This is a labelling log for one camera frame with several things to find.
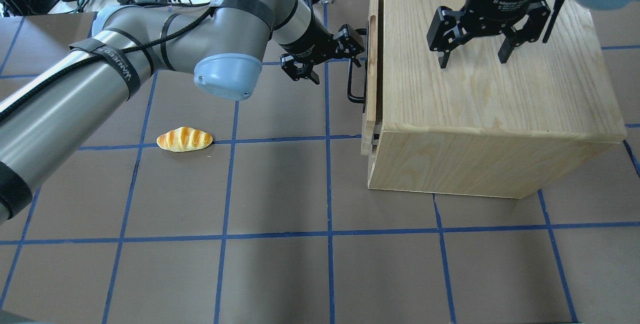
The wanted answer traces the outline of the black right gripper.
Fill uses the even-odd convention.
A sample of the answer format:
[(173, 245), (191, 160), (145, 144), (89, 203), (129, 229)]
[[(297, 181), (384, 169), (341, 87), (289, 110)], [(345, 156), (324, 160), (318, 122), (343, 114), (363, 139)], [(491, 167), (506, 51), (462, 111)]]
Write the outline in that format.
[[(441, 53), (439, 67), (445, 69), (453, 49), (473, 37), (503, 33), (497, 55), (505, 64), (515, 48), (540, 38), (550, 12), (546, 0), (466, 0), (458, 11), (437, 7), (426, 39), (430, 51)], [(514, 25), (525, 16), (525, 24), (516, 30)]]

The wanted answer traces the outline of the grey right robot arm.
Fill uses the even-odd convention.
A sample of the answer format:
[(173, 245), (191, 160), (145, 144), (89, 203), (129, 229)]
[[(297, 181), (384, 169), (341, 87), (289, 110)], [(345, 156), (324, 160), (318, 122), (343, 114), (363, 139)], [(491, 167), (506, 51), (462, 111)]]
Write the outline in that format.
[[(440, 6), (427, 31), (430, 51), (446, 68), (451, 51), (476, 37), (503, 35), (498, 59), (505, 64), (515, 48), (541, 39), (547, 42), (566, 0), (465, 0), (460, 10)], [(575, 0), (585, 8), (614, 10), (638, 0)]]

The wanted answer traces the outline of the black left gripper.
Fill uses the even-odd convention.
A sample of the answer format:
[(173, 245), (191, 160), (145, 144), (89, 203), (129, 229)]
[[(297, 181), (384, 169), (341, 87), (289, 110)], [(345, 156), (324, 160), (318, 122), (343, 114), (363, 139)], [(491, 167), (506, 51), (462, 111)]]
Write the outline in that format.
[(278, 44), (287, 54), (279, 56), (281, 69), (291, 80), (310, 80), (319, 85), (314, 66), (328, 59), (350, 59), (361, 68), (359, 55), (365, 51), (361, 33), (350, 24), (343, 24), (331, 35), (309, 10), (297, 10), (278, 29)]

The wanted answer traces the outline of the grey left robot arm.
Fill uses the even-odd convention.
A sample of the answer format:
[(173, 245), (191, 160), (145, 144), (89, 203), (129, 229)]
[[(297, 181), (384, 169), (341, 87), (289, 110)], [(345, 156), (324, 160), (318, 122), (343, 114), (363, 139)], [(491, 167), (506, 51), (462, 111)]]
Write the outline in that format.
[(254, 93), (266, 46), (285, 53), (293, 80), (319, 78), (314, 66), (358, 60), (363, 30), (330, 33), (307, 0), (210, 0), (197, 18), (138, 5), (109, 6), (91, 37), (1, 102), (1, 221), (18, 215), (35, 192), (158, 70), (193, 75), (208, 94), (243, 101)]

